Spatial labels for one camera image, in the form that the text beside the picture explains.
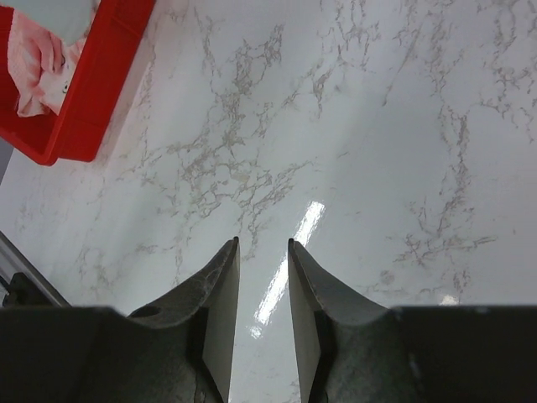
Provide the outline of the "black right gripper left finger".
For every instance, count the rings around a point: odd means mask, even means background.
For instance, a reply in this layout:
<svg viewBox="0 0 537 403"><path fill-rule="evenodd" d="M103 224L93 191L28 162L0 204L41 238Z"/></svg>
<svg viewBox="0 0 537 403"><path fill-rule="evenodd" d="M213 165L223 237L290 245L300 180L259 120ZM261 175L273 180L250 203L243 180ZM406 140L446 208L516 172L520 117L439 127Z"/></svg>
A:
<svg viewBox="0 0 537 403"><path fill-rule="evenodd" d="M232 238L201 270L129 315L149 330L149 345L139 352L150 397L228 401L239 275L239 240Z"/></svg>

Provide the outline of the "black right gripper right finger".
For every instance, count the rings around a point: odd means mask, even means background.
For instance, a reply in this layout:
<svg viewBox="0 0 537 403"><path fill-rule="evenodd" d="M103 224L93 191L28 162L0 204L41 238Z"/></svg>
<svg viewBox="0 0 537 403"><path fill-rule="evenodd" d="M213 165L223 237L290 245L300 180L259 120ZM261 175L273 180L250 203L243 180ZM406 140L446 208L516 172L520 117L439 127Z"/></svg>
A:
<svg viewBox="0 0 537 403"><path fill-rule="evenodd" d="M288 242L289 297L300 398L392 402L394 320Z"/></svg>

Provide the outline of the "mint green towel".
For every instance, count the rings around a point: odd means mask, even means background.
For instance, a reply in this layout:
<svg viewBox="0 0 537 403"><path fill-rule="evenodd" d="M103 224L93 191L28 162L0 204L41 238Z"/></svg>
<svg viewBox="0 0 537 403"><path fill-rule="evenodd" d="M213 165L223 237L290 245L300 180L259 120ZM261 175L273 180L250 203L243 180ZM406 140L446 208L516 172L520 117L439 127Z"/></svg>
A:
<svg viewBox="0 0 537 403"><path fill-rule="evenodd" d="M4 0L1 5L20 12L67 44L74 44L89 31L100 1Z"/></svg>

